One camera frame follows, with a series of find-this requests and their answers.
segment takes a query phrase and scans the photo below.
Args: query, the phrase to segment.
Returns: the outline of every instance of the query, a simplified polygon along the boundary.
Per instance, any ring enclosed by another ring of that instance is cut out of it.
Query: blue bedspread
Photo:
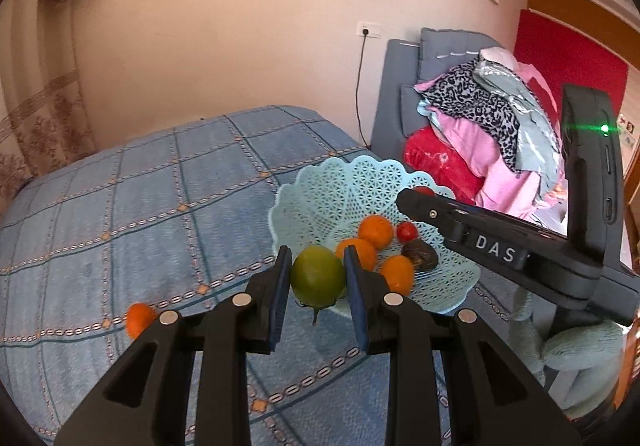
[[[267,212],[278,187],[306,165],[363,153],[313,111],[267,107],[154,133],[34,180],[0,229],[0,380],[27,421],[53,440],[129,346],[130,304],[189,315],[243,291],[273,263]],[[481,315],[508,319],[484,286],[472,296]],[[388,359],[360,353],[350,320],[330,311],[311,320],[290,296],[277,351],[249,357],[253,444],[382,444]]]

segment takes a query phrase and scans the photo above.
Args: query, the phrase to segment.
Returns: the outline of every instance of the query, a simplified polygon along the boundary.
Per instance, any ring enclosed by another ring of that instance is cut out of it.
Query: silver screw
[[[460,318],[460,321],[463,323],[473,323],[478,319],[478,315],[471,309],[462,309],[462,311],[458,313],[458,318]]]
[[[173,325],[178,320],[178,313],[176,311],[164,311],[160,315],[160,322],[162,325]]]
[[[402,298],[402,295],[398,294],[397,292],[389,292],[385,294],[384,299],[385,299],[385,303],[387,305],[391,305],[391,307],[396,307],[404,301],[404,298]]]
[[[251,303],[251,295],[246,292],[236,294],[231,300],[236,307],[244,307]]]

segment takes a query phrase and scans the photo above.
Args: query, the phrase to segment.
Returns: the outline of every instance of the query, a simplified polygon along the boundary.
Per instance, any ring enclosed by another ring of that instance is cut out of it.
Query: headboard
[[[403,162],[407,137],[426,126],[417,112],[419,80],[430,80],[478,55],[482,48],[501,47],[480,32],[424,28],[420,42],[389,40],[380,83],[371,150],[382,159]]]

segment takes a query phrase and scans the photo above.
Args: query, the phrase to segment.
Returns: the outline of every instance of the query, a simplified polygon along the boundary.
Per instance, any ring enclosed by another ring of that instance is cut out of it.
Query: green fruit
[[[296,258],[290,273],[291,288],[296,298],[314,309],[314,325],[318,312],[335,305],[346,286],[346,273],[340,259],[327,248],[311,245]]]

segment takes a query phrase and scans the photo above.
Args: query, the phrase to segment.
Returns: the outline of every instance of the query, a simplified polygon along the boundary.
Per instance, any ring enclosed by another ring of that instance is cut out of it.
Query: light blue basket
[[[295,183],[280,187],[276,203],[269,210],[273,252],[276,254],[281,245],[290,247],[294,258],[310,245],[334,250],[338,242],[357,236],[362,219],[374,213],[393,225],[408,220],[396,208],[396,195],[416,186],[428,186],[439,195],[455,198],[428,173],[407,173],[394,160],[377,161],[364,155],[350,163],[330,158],[319,166],[307,166],[300,170]],[[435,227],[422,222],[415,225],[420,238],[435,248],[439,264],[428,275],[416,277],[410,297],[432,312],[453,310],[480,278],[480,269],[444,247]],[[379,252],[378,264],[387,256],[400,254],[401,247],[394,239]],[[334,310],[351,317],[346,301],[338,302]]]

